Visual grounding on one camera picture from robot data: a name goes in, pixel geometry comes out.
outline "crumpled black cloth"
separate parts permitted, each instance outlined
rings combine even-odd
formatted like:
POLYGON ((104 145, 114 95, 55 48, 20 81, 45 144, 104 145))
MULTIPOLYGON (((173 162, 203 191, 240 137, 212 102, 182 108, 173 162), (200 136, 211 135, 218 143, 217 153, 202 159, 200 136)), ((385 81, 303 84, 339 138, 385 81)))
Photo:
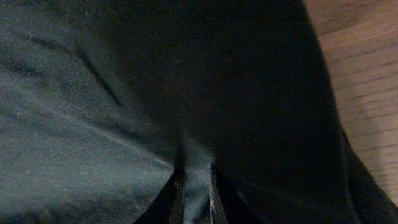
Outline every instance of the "crumpled black cloth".
POLYGON ((301 1, 0 0, 0 223, 398 223, 301 1))

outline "wood grain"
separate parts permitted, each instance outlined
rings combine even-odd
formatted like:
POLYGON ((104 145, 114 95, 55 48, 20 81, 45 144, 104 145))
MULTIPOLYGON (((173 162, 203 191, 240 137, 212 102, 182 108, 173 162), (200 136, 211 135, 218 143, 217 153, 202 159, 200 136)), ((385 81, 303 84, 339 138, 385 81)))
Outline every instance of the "wood grain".
POLYGON ((351 144, 398 204, 398 1, 304 1, 351 144))

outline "black fabric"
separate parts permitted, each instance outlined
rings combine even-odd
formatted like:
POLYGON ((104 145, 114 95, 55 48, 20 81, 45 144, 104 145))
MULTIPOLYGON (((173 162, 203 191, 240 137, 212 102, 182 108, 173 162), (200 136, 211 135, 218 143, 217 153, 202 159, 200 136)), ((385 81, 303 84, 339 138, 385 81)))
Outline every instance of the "black fabric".
POLYGON ((0 223, 398 223, 301 1, 0 0, 0 97, 0 223))

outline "brown wood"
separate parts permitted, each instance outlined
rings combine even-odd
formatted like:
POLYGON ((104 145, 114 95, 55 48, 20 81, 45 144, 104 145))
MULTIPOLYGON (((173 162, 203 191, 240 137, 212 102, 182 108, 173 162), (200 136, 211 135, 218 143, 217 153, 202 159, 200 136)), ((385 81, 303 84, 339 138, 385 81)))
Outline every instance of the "brown wood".
POLYGON ((351 144, 398 204, 398 1, 304 1, 351 144))

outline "wooden surface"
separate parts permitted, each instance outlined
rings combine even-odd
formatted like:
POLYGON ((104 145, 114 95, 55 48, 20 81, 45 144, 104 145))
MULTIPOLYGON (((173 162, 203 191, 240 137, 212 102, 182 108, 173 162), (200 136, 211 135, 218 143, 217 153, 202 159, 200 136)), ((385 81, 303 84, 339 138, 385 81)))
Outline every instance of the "wooden surface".
POLYGON ((341 122, 398 204, 398 0, 305 0, 341 122))

